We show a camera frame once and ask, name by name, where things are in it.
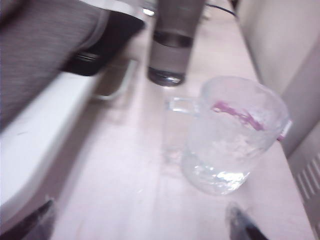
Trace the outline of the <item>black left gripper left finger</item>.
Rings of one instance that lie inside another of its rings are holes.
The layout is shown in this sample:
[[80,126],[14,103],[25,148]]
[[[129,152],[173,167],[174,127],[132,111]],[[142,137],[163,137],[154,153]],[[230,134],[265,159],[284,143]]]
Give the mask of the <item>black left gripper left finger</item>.
[[49,240],[55,225],[55,200],[39,208],[0,235],[1,240]]

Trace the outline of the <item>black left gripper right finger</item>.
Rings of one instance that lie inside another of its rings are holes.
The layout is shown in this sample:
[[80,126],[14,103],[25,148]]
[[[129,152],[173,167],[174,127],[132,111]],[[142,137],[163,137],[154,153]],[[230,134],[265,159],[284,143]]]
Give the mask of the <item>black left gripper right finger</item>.
[[226,207],[225,223],[230,240],[268,240],[254,221],[235,202],[230,202]]

